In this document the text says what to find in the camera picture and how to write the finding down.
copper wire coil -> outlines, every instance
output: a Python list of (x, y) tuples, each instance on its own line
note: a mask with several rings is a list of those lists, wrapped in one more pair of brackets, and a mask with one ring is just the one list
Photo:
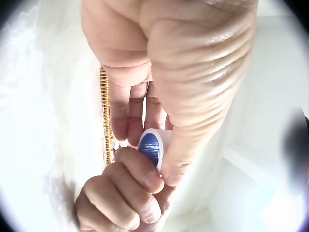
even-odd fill
[(110, 126), (110, 106), (109, 106), (109, 88), (108, 77), (105, 70), (100, 69), (100, 88), (101, 88), (101, 104), (104, 117), (104, 134), (106, 147), (106, 165), (114, 162), (112, 142), (115, 140)]

white wall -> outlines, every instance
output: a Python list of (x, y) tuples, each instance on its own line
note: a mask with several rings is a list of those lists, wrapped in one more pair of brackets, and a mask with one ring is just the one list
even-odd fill
[[(227, 139), (233, 143), (228, 147), (240, 144), (252, 151), (253, 159), (250, 153), (241, 155), (277, 176), (279, 186), (281, 136), (291, 110), (301, 106), (308, 116), (308, 37), (300, 37), (296, 26), (282, 26), (278, 18), (260, 18), (257, 23), (251, 64), (223, 133), (228, 133)], [(248, 176), (250, 170), (245, 173), (226, 160), (221, 162), (220, 170), (207, 203), (214, 226), (222, 232), (266, 231), (260, 212), (278, 186), (257, 183)]]

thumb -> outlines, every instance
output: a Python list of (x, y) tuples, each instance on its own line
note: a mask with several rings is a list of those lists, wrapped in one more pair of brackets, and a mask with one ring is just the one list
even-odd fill
[(197, 151), (221, 126), (225, 115), (224, 112), (221, 113), (207, 119), (204, 125), (196, 125), (196, 128), (173, 127), (171, 141), (164, 153), (161, 167), (161, 174), (167, 185), (175, 187), (181, 182)]

fingernail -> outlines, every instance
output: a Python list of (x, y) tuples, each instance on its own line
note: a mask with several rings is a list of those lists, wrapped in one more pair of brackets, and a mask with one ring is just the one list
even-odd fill
[(147, 176), (146, 176), (146, 179), (145, 179), (145, 184), (148, 186), (148, 187), (151, 187), (151, 188), (154, 188), (158, 185), (158, 179), (159, 179), (159, 176), (157, 173), (149, 173)]
[(134, 226), (131, 227), (130, 231), (134, 231), (139, 227), (140, 222), (136, 223)]
[(183, 175), (169, 175), (166, 184), (172, 187), (179, 185)]
[(157, 222), (161, 217), (161, 209), (158, 205), (158, 202), (154, 199), (150, 202), (150, 204), (144, 209), (143, 221), (152, 224)]

knuckle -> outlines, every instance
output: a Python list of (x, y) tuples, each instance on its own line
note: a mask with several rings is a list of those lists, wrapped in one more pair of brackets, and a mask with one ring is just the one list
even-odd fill
[(95, 176), (86, 181), (82, 191), (84, 191), (88, 200), (95, 204), (99, 198), (104, 195), (105, 191), (111, 185), (109, 179), (104, 176)]
[(99, 176), (94, 176), (88, 179), (86, 183), (84, 184), (84, 187), (83, 187), (84, 191), (93, 190), (97, 185), (98, 178)]
[(136, 196), (141, 207), (147, 207), (153, 201), (153, 197), (147, 192), (140, 192)]
[(129, 229), (132, 225), (139, 221), (139, 215), (133, 210), (128, 210), (127, 212), (123, 213), (120, 220), (122, 222), (121, 227)]
[(122, 173), (123, 169), (124, 169), (123, 163), (121, 163), (121, 162), (114, 162), (114, 163), (108, 165), (105, 168), (105, 170), (103, 172), (103, 175), (107, 174), (108, 176), (110, 176), (110, 175), (115, 175), (115, 173), (116, 174)]

